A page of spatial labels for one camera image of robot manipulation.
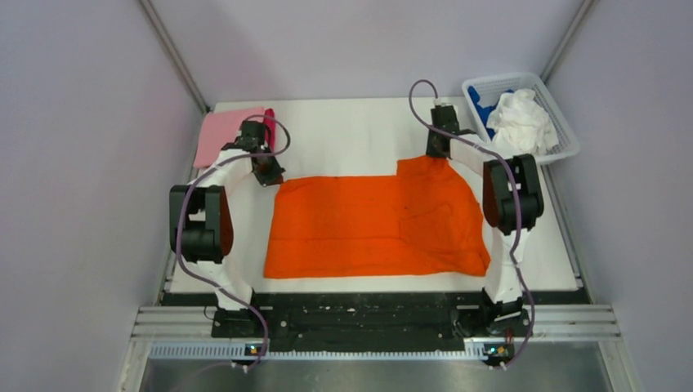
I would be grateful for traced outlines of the orange t shirt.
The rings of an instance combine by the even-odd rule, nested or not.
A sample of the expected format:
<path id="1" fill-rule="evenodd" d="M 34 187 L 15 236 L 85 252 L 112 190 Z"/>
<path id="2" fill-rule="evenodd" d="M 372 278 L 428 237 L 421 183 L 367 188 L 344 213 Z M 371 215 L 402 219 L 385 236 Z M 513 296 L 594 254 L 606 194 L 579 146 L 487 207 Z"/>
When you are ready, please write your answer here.
<path id="1" fill-rule="evenodd" d="M 264 275 L 272 279 L 485 275 L 480 204 L 442 158 L 388 176 L 313 176 L 279 187 Z"/>

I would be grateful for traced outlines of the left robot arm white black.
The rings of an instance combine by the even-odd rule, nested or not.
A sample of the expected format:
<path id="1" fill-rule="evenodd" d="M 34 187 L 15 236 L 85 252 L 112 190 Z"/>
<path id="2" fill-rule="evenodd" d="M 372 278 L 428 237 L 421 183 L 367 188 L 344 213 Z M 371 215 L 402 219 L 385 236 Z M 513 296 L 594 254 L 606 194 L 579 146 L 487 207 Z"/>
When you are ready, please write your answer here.
<path id="1" fill-rule="evenodd" d="M 169 191 L 169 238 L 177 265 L 189 277 L 210 286 L 217 296 L 214 322 L 242 337 L 269 338 L 262 313 L 253 306 L 253 288 L 227 271 L 235 232 L 229 197 L 248 176 L 262 187 L 280 185 L 285 170 L 271 138 L 286 127 L 267 114 L 245 118 L 236 137 L 221 147 L 213 163 L 185 185 Z"/>

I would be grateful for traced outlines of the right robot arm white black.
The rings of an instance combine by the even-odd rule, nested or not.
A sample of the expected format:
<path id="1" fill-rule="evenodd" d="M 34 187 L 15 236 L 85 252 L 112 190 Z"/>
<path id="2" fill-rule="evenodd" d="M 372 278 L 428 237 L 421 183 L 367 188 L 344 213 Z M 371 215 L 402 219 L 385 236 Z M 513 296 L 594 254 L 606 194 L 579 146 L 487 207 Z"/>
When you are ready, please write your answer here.
<path id="1" fill-rule="evenodd" d="M 450 104 L 435 100 L 430 113 L 428 152 L 461 163 L 482 179 L 482 214 L 493 236 L 479 308 L 475 314 L 455 317 L 454 333 L 507 338 L 530 333 L 536 303 L 521 263 L 526 241 L 544 211 L 534 157 L 483 143 L 459 126 Z"/>

